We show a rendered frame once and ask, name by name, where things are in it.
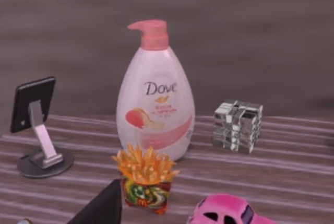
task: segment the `black object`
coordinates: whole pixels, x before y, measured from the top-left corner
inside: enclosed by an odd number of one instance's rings
[[[67,224],[121,224],[121,181],[114,180]]]
[[[23,156],[17,163],[21,175],[47,178],[66,171],[74,162],[73,155],[53,146],[44,122],[49,114],[55,77],[39,79],[20,85],[15,91],[10,131],[17,133],[32,128],[40,149]]]
[[[43,122],[47,120],[56,78],[51,76],[25,83],[16,88],[10,132],[17,133],[31,128],[29,104],[41,101]]]

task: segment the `mirror cube puzzle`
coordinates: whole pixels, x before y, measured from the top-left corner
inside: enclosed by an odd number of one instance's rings
[[[225,100],[214,112],[212,144],[250,154],[259,138],[263,106]]]

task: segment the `wooden table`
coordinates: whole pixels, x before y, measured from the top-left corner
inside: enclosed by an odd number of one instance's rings
[[[334,121],[267,117],[251,155],[211,146],[212,118],[196,118],[188,153],[178,162],[168,213],[158,216],[125,207],[123,224],[184,224],[210,193],[247,198],[255,210],[278,223],[332,224],[334,219]],[[64,224],[118,177],[111,160],[119,149],[111,116],[50,116],[55,145],[71,150],[74,166],[59,176],[21,177],[16,162],[34,150],[32,131],[1,138],[0,223],[29,217],[34,224]]]

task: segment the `metal stand neck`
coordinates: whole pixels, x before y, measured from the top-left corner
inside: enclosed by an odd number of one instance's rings
[[[63,161],[63,155],[57,154],[50,136],[43,122],[41,102],[34,101],[29,104],[29,116],[32,129],[40,143],[43,157],[39,154],[32,157],[31,161],[42,169],[49,168]]]

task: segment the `round black base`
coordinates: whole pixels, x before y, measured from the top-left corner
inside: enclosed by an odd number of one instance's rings
[[[63,155],[63,161],[61,163],[58,163],[46,169],[42,169],[31,161],[32,157],[35,156],[37,153],[34,152],[33,154],[25,155],[20,158],[17,162],[17,169],[22,176],[32,179],[48,178],[61,174],[73,165],[74,156],[65,149],[56,148],[56,151],[58,154]]]

